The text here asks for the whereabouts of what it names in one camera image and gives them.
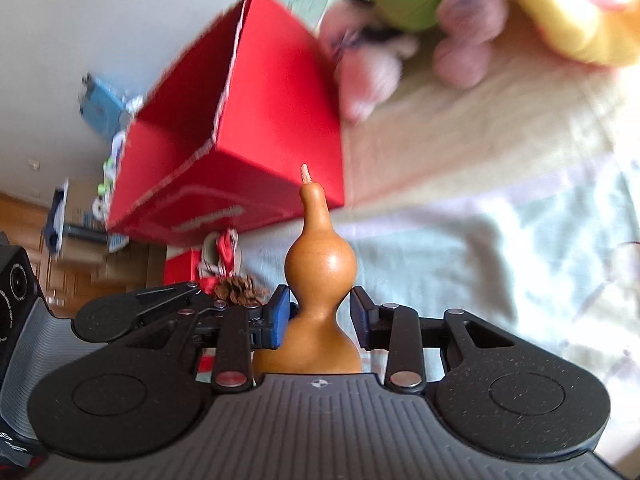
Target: red box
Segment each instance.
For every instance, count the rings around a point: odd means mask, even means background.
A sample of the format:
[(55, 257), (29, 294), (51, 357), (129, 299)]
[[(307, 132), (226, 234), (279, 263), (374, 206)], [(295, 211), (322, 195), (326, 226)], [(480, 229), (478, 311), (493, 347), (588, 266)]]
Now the red box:
[(300, 165), (344, 205), (333, 68), (274, 0), (241, 0), (180, 55), (129, 128), (107, 228), (193, 246), (302, 216)]
[(164, 263), (164, 284), (173, 285), (174, 283), (196, 281), (199, 278), (198, 264), (201, 256), (201, 251), (190, 249), (169, 258)]

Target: plush toy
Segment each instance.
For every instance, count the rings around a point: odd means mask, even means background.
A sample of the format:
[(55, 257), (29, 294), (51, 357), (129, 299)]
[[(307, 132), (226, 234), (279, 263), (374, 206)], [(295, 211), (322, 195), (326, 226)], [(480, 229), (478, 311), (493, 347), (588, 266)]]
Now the plush toy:
[(400, 83), (402, 60), (418, 50), (409, 34), (385, 30), (368, 2), (339, 0), (319, 31), (325, 54), (336, 63), (340, 114), (351, 123), (368, 118)]
[(516, 0), (562, 56), (603, 66), (640, 61), (640, 0)]
[(339, 0), (320, 24), (322, 49), (336, 63), (340, 113), (358, 123), (393, 94), (402, 61), (418, 49), (414, 32), (440, 25), (447, 33), (434, 53), (445, 82), (470, 88), (485, 76), (488, 41), (504, 28), (505, 0)]
[(436, 11), (448, 38), (433, 53), (434, 72), (457, 88), (471, 88), (484, 79), (491, 58), (489, 41), (503, 30), (507, 0), (443, 0)]

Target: cardboard box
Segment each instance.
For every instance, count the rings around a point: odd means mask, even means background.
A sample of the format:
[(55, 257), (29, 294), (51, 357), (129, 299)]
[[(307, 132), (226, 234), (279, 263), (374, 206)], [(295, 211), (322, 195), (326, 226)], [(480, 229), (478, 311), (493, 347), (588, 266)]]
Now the cardboard box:
[(131, 241), (117, 253), (108, 254), (91, 276), (92, 283), (144, 288), (162, 285), (165, 246)]
[(56, 261), (69, 266), (100, 266), (109, 252), (106, 243), (74, 238), (65, 234), (65, 226), (67, 225), (104, 232), (104, 226), (95, 221), (92, 213), (92, 204), (96, 197), (96, 185), (71, 180), (65, 184), (64, 189), (63, 219), (58, 231), (60, 251), (56, 255)]
[(56, 262), (73, 267), (98, 267), (104, 262), (107, 253), (106, 244), (95, 244), (65, 236), (62, 238)]
[(164, 74), (129, 128), (108, 230), (195, 246), (302, 216), (300, 165), (344, 204), (333, 67), (274, 0), (241, 0)]
[(92, 211), (97, 197), (96, 188), (96, 184), (69, 181), (65, 196), (65, 224), (104, 230), (104, 226), (95, 220)]
[(201, 256), (200, 250), (189, 249), (169, 258), (164, 264), (164, 285), (197, 280)]

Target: bed sheet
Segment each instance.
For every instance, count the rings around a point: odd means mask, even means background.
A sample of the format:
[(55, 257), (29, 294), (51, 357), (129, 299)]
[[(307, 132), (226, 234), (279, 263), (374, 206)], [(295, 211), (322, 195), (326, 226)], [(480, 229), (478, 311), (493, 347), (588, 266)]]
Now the bed sheet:
[[(311, 7), (302, 17), (313, 27)], [(356, 283), (375, 302), (422, 316), (464, 308), (595, 373), (612, 399), (597, 451), (634, 478), (640, 68), (561, 59), (513, 7), (490, 75), (461, 92), (433, 76), (437, 39), (422, 38), (388, 103), (343, 128), (347, 204), (332, 217), (356, 252)], [(283, 283), (300, 227), (242, 235), (244, 270)], [(353, 336), (344, 305), (338, 320)], [(439, 378), (437, 356), (426, 356), (430, 378)], [(384, 368), (384, 352), (363, 359), (367, 370)]]

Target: white wall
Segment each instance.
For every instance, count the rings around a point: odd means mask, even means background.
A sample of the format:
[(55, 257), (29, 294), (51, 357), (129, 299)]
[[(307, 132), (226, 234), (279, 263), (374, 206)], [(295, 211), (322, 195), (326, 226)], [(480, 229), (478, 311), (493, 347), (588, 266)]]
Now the white wall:
[(46, 204), (68, 176), (101, 180), (108, 148), (78, 113), (82, 76), (144, 92), (234, 1), (0, 0), (0, 190)]

